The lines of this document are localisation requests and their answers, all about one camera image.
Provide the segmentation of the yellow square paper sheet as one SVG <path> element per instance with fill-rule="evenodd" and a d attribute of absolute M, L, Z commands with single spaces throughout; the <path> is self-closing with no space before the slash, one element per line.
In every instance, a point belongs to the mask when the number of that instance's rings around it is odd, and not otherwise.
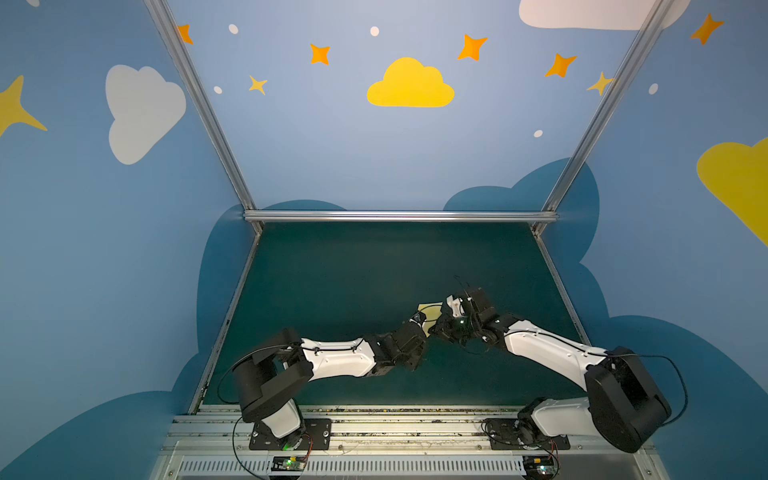
<path fill-rule="evenodd" d="M 441 309 L 441 303 L 420 304 L 418 306 L 417 313 L 423 318 L 421 326 L 427 337 L 430 336 L 430 329 L 436 324 L 442 314 Z"/>

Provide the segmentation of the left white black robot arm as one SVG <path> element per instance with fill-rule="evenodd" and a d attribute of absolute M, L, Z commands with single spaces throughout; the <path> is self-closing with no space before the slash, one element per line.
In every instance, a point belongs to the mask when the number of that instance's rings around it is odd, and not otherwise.
<path fill-rule="evenodd" d="M 307 436 L 296 395 L 310 382 L 335 377 L 367 378 L 397 367 L 415 370 L 426 351 L 427 315 L 416 312 L 384 334 L 343 342 L 304 338 L 293 328 L 238 359 L 230 367 L 241 418 L 260 438 L 282 450 L 299 447 Z"/>

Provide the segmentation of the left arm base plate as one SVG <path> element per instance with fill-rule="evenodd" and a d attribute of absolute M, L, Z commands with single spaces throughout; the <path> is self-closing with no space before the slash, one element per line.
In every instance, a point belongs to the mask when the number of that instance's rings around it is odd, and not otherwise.
<path fill-rule="evenodd" d="M 310 418 L 286 437 L 277 438 L 263 423 L 257 423 L 251 433 L 248 448 L 252 451 L 328 450 L 332 421 L 330 418 Z"/>

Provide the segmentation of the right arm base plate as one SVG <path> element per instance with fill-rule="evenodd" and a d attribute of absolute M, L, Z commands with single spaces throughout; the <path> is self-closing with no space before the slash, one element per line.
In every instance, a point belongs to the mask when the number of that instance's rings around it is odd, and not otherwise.
<path fill-rule="evenodd" d="M 548 437 L 516 418 L 486 418 L 481 431 L 492 450 L 570 450 L 567 436 Z"/>

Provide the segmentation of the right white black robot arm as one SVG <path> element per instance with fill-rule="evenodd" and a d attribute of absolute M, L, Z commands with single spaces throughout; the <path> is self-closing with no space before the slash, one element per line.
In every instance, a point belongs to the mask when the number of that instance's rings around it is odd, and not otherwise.
<path fill-rule="evenodd" d="M 466 344 L 471 339 L 532 360 L 573 382 L 585 395 L 538 398 L 517 413 L 511 442 L 541 445 L 558 436 L 601 437 L 635 453 L 660 428 L 677 418 L 641 360 L 630 349 L 605 350 L 547 331 L 511 314 L 441 314 L 429 333 Z"/>

